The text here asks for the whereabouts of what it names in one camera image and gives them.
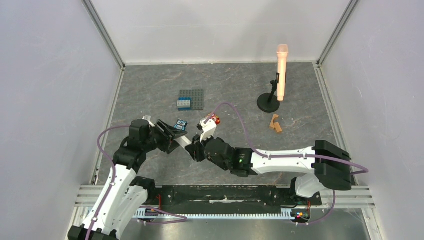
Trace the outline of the white remote control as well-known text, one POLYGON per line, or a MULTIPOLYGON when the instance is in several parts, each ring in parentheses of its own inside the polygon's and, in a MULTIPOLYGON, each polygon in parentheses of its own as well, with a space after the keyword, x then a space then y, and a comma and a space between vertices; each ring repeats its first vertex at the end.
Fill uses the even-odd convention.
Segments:
POLYGON ((181 136, 175 139, 175 141, 183 148, 185 149, 186 147, 188 147, 189 145, 192 144, 192 141, 187 138, 186 136, 181 136))

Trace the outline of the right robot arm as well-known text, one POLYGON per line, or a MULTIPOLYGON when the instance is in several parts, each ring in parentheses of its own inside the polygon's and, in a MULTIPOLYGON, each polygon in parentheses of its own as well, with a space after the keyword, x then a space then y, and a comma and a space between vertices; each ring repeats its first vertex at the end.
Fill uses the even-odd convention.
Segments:
POLYGON ((247 178, 266 173, 301 173, 292 180, 289 199, 302 204, 325 189, 349 191, 352 188, 350 154, 326 140, 295 150, 252 150, 232 147, 221 138, 191 142, 186 137, 177 143, 196 162, 208 160, 232 175, 247 178))

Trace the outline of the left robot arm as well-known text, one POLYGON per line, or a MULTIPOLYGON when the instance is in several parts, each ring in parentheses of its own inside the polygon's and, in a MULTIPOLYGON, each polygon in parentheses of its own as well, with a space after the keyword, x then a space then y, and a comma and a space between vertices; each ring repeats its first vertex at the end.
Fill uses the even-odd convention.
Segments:
POLYGON ((71 226, 70 240, 119 240, 137 209, 152 204, 157 198, 155 181, 138 176, 147 153, 159 149, 170 154, 187 135, 161 120, 151 123, 137 119, 128 125, 128 136, 110 158, 109 177, 80 226, 71 226))

